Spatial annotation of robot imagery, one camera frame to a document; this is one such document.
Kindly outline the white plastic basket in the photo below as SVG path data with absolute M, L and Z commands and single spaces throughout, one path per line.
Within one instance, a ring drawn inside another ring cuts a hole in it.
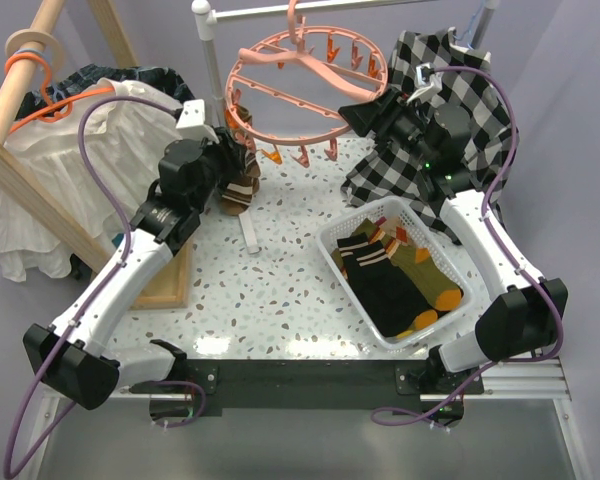
M 475 304 L 449 246 L 405 199 L 387 197 L 350 210 L 321 227 L 316 243 L 386 349 L 423 343 Z

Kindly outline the orange clothes hanger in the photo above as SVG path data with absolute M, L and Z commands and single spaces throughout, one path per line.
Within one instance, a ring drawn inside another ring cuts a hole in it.
M 70 96 L 59 101 L 53 101 L 51 96 L 46 91 L 46 89 L 51 85 L 53 71 L 41 52 L 35 49 L 17 50 L 6 60 L 4 72 L 9 73 L 11 67 L 16 62 L 24 60 L 32 61 L 34 64 L 37 64 L 44 72 L 44 78 L 41 84 L 40 94 L 43 100 L 45 101 L 46 106 L 41 110 L 38 110 L 28 115 L 24 119 L 16 121 L 9 130 L 10 134 L 15 133 L 17 130 L 29 124 L 30 122 L 33 122 L 34 120 L 39 120 L 45 123 L 54 123 L 56 121 L 66 118 L 69 114 L 71 114 L 75 102 L 89 97 L 94 97 L 96 95 L 113 94 L 115 92 L 115 89 L 113 87 L 103 87 L 91 91 L 83 91 L 79 94 Z

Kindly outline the dark patterned garment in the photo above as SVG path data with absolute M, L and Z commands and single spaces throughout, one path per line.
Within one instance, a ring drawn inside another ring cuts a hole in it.
M 155 66 L 137 66 L 118 69 L 89 64 L 81 67 L 57 84 L 47 87 L 46 92 L 52 100 L 59 101 L 87 90 L 102 78 L 116 82 L 141 82 L 171 97 L 179 104 L 196 99 L 189 86 L 174 69 Z M 39 91 L 30 91 L 25 94 L 15 118 L 16 120 L 22 120 L 46 106 L 47 103 Z M 100 107 L 96 113 L 90 117 L 90 120 L 95 120 L 96 114 L 104 115 L 105 112 L 109 113 L 108 111 L 113 109 L 113 104 Z

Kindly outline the white blouse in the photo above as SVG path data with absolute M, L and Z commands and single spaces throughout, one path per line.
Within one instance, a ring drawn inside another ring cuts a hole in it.
M 113 94 L 74 103 L 72 113 L 54 123 L 34 120 L 7 138 L 6 149 L 32 173 L 88 233 L 109 247 L 123 227 L 114 207 L 85 168 L 78 127 L 86 109 L 112 97 L 114 109 L 90 115 L 85 129 L 88 157 L 127 217 L 145 200 L 158 177 L 165 147 L 180 139 L 171 111 L 181 108 L 171 97 L 136 81 L 102 78 L 85 91 L 113 87 Z M 23 282 L 30 268 L 51 278 L 71 271 L 70 248 L 0 189 L 0 267 L 4 278 Z

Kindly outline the black striped sock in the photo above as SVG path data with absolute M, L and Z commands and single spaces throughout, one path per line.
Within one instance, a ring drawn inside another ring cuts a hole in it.
M 410 278 L 394 266 L 380 241 L 365 234 L 337 241 L 350 288 L 384 337 L 405 335 L 439 318 Z

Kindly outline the blue clothes hanger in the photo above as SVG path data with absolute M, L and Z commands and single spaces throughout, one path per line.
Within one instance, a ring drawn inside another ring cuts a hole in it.
M 466 27 L 462 31 L 459 31 L 458 29 L 454 30 L 454 33 L 453 33 L 454 40 L 458 43 L 463 43 L 468 49 L 473 49 L 473 46 L 472 46 L 473 34 L 475 31 L 475 28 L 477 27 L 477 23 L 479 21 L 479 18 L 481 16 L 485 6 L 486 6 L 486 1 L 481 0 L 480 3 L 478 4 L 478 7 L 474 11 L 474 13 L 471 15 Z

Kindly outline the pink round clip hanger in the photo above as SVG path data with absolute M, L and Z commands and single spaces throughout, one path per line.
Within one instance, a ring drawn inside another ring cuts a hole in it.
M 365 103 L 388 86 L 388 64 L 375 43 L 333 25 L 310 25 L 298 1 L 283 7 L 286 27 L 254 45 L 241 48 L 225 82 L 225 118 L 249 147 L 256 140 L 272 146 L 262 154 L 282 162 L 278 148 L 294 147 L 294 160 L 309 166 L 308 147 L 326 142 L 329 160 L 338 157 L 337 139 L 351 128 L 338 113 L 340 103 Z M 307 121 L 297 133 L 269 128 L 241 115 L 255 101 L 271 103 L 283 118 Z

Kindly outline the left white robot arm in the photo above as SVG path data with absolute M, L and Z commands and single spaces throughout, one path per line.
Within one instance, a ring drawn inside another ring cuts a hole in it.
M 120 387 L 154 382 L 165 392 L 187 380 L 187 356 L 164 340 L 113 352 L 107 344 L 137 297 L 199 228 L 216 188 L 243 171 L 247 149 L 215 127 L 200 140 L 169 144 L 159 177 L 130 222 L 130 232 L 76 303 L 50 326 L 31 326 L 23 343 L 45 385 L 86 410 Z

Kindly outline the black white checkered shirt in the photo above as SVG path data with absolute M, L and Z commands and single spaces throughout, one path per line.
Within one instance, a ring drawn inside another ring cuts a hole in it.
M 345 108 L 354 131 L 375 140 L 341 186 L 352 206 L 406 198 L 427 226 L 451 240 L 456 235 L 439 217 L 445 194 L 489 192 L 498 215 L 519 143 L 510 111 L 487 78 L 490 53 L 458 46 L 454 32 L 402 32 L 386 92 Z

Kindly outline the brown striped sock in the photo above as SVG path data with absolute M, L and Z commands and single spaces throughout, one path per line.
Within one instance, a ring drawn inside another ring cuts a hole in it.
M 247 211 L 260 188 L 260 179 L 242 175 L 222 184 L 219 189 L 219 205 L 222 212 L 229 216 L 238 216 Z
M 238 105 L 237 114 L 243 123 L 249 126 L 252 125 L 252 115 L 248 109 Z M 251 178 L 259 179 L 261 175 L 261 170 L 256 159 L 256 147 L 254 139 L 250 136 L 248 132 L 241 129 L 240 127 L 233 128 L 232 135 L 238 143 L 243 144 L 247 149 L 245 157 L 245 174 Z

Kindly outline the olive orange sock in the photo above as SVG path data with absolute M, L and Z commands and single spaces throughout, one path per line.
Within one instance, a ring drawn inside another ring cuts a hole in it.
M 399 218 L 393 217 L 376 222 L 365 219 L 350 236 L 345 238 L 359 234 L 365 234 L 370 243 L 380 241 L 383 244 L 391 263 L 410 278 L 430 306 L 437 311 L 438 320 L 460 306 L 464 297 L 462 288 L 436 266 L 428 249 L 415 246 Z M 338 245 L 331 253 L 331 258 L 347 281 L 338 254 Z M 425 328 L 406 331 L 405 335 L 389 338 L 404 338 Z

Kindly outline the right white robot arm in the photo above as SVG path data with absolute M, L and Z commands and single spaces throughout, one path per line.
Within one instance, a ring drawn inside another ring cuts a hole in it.
M 420 162 L 416 182 L 425 202 L 466 248 L 487 287 L 491 304 L 474 329 L 431 353 L 425 369 L 428 386 L 449 392 L 463 370 L 523 361 L 538 349 L 555 357 L 564 340 L 567 288 L 528 264 L 464 165 L 469 114 L 444 104 L 425 118 L 396 89 L 370 102 L 343 106 L 338 113 L 356 135 L 373 134 L 380 145 L 398 146 Z

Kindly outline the white metal clothes rail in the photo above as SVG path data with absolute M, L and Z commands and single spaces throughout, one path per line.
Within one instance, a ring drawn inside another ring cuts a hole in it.
M 208 1 L 192 2 L 191 10 L 204 50 L 218 119 L 227 126 L 241 129 L 250 137 L 274 147 L 297 146 L 303 149 L 308 145 L 328 141 L 330 149 L 326 151 L 326 155 L 331 160 L 336 160 L 336 139 L 349 132 L 349 126 L 332 128 L 313 136 L 278 137 L 262 133 L 241 120 L 238 115 L 242 94 L 240 86 L 327 119 L 343 120 L 333 109 L 244 76 L 241 70 L 248 65 L 275 65 L 279 69 L 287 64 L 296 65 L 351 100 L 375 100 L 388 86 L 388 64 L 379 47 L 364 35 L 340 26 L 310 26 L 306 15 L 310 12 L 375 8 L 389 4 L 388 1 L 290 1 L 285 5 L 218 12 Z M 223 79 L 215 48 L 216 26 L 233 20 L 280 15 L 286 18 L 286 29 L 260 40 L 250 48 L 240 49 L 238 59 Z

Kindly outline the teal cloth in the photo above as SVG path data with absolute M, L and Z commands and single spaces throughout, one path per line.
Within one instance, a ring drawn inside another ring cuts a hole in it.
M 128 236 L 125 233 L 118 233 L 112 240 L 112 245 L 115 247 L 114 257 L 125 259 L 128 255 Z

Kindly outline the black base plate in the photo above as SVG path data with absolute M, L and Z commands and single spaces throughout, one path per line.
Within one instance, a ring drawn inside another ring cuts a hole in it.
M 448 405 L 431 416 L 446 426 L 462 419 L 466 394 L 484 392 L 477 370 L 435 372 L 422 360 L 188 360 L 176 380 L 201 387 L 156 385 L 130 388 L 152 397 L 154 419 L 193 415 L 203 406 L 205 416 L 228 409 L 365 410 L 394 407 L 400 415 L 418 415 L 436 405 L 427 396 L 446 398 L 464 381 L 471 382 Z

